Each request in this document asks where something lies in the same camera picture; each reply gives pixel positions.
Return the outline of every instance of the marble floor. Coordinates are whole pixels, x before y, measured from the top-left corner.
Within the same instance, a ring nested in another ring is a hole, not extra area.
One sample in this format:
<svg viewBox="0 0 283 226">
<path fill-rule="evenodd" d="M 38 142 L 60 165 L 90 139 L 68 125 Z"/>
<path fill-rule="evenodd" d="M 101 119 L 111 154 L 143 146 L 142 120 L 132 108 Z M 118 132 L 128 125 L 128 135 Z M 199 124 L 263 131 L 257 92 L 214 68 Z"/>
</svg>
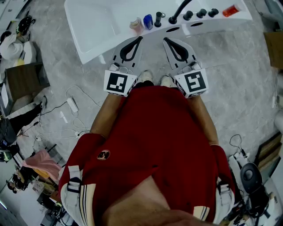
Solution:
<svg viewBox="0 0 283 226">
<path fill-rule="evenodd" d="M 245 2 L 253 21 L 233 31 L 201 34 L 182 40 L 194 48 L 202 67 L 207 69 L 210 88 L 202 98 L 215 123 L 221 146 L 227 155 L 233 154 L 236 148 L 229 145 L 229 140 L 232 135 L 240 134 L 242 147 L 251 153 L 253 160 L 258 146 L 277 131 L 273 124 L 277 109 L 272 108 L 273 80 L 277 70 L 270 66 L 263 35 L 270 29 L 262 21 L 252 0 Z M 37 19 L 31 27 L 31 40 L 40 49 L 39 58 L 42 58 L 51 84 L 35 101 L 46 95 L 48 106 L 45 111 L 48 111 L 64 103 L 66 96 L 72 96 L 79 108 L 78 118 L 89 128 L 99 108 L 76 87 L 66 91 L 77 85 L 102 105 L 107 96 L 103 91 L 104 70 L 108 68 L 105 62 L 110 59 L 112 50 L 82 65 L 65 15 L 64 0 L 31 0 L 28 6 L 30 15 Z M 140 67 L 153 71 L 157 83 L 170 70 L 163 45 L 146 49 Z M 29 109 L 31 105 L 12 116 Z M 61 118 L 60 111 L 67 123 Z M 42 116 L 42 125 L 26 132 L 29 137 L 18 138 L 22 154 L 28 157 L 33 148 L 39 150 L 57 144 L 57 158 L 60 164 L 64 164 L 77 142 L 74 131 L 83 131 L 76 127 L 84 127 L 74 118 L 67 104 Z M 39 133 L 42 141 L 35 141 L 34 137 Z M 234 144 L 238 142 L 238 139 L 233 140 Z"/>
</svg>

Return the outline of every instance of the faucet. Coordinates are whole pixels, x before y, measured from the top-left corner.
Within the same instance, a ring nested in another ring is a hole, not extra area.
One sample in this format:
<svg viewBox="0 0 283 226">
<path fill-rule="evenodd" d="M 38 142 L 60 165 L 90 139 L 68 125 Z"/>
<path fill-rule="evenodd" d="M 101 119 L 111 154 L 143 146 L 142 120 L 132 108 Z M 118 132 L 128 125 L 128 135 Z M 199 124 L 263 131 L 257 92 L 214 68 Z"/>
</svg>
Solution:
<svg viewBox="0 0 283 226">
<path fill-rule="evenodd" d="M 179 8 L 177 9 L 177 11 L 175 12 L 175 14 L 169 18 L 169 23 L 170 24 L 175 24 L 177 23 L 177 18 L 180 15 L 181 11 L 186 7 L 186 5 L 188 5 L 192 0 L 184 0 L 182 2 L 182 4 L 179 6 Z"/>
</svg>

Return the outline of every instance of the white sink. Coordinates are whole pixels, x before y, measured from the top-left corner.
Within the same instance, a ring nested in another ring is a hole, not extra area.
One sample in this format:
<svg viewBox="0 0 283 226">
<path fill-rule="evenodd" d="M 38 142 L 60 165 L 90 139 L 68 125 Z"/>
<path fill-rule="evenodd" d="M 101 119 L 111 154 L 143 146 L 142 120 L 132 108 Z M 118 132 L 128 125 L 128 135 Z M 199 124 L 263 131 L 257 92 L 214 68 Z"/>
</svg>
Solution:
<svg viewBox="0 0 283 226">
<path fill-rule="evenodd" d="M 161 20 L 162 26 L 145 30 L 141 34 L 150 44 L 157 41 L 161 43 L 163 37 L 179 38 L 184 35 L 225 30 L 252 19 L 243 0 L 193 0 L 182 11 L 182 14 L 187 10 L 192 11 L 194 13 L 192 19 L 185 21 L 181 14 L 177 24 L 172 25 L 168 22 L 168 18 L 175 13 L 182 2 L 182 0 L 66 0 L 65 11 L 81 62 L 85 64 L 124 40 L 136 36 L 129 28 L 130 21 L 134 21 L 137 17 L 143 19 L 147 14 L 151 14 L 155 20 L 157 11 L 166 14 Z M 242 4 L 245 10 L 229 18 L 224 17 L 222 11 L 235 2 Z M 206 15 L 200 19 L 196 13 L 201 8 L 207 11 L 217 8 L 220 13 L 214 18 Z M 191 27 L 196 23 L 203 24 Z M 179 29 L 166 32 L 174 27 Z"/>
</svg>

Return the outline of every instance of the red jersey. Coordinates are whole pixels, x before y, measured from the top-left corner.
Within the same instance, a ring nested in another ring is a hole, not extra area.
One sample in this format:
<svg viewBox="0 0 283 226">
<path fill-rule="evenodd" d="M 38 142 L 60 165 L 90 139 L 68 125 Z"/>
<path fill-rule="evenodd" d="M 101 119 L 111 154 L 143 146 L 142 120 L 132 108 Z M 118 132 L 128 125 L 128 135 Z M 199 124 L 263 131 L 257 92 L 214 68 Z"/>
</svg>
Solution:
<svg viewBox="0 0 283 226">
<path fill-rule="evenodd" d="M 206 207 L 215 215 L 218 177 L 234 185 L 223 149 L 210 146 L 190 116 L 187 100 L 176 89 L 143 87 L 124 99 L 109 138 L 83 135 L 67 165 L 83 169 L 82 184 L 96 184 L 92 209 L 95 221 L 121 196 L 150 175 L 171 209 L 194 214 Z M 59 193 L 69 181 L 66 167 Z"/>
</svg>

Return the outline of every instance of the blue bottle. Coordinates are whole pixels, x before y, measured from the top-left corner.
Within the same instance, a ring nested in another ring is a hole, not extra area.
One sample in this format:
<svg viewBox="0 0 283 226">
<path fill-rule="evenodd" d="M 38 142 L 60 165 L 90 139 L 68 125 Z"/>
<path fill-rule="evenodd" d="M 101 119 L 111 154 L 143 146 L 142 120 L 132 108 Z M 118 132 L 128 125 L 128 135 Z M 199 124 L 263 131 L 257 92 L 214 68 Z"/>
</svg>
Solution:
<svg viewBox="0 0 283 226">
<path fill-rule="evenodd" d="M 143 19 L 143 23 L 148 30 L 153 28 L 153 20 L 150 14 L 146 15 Z"/>
</svg>

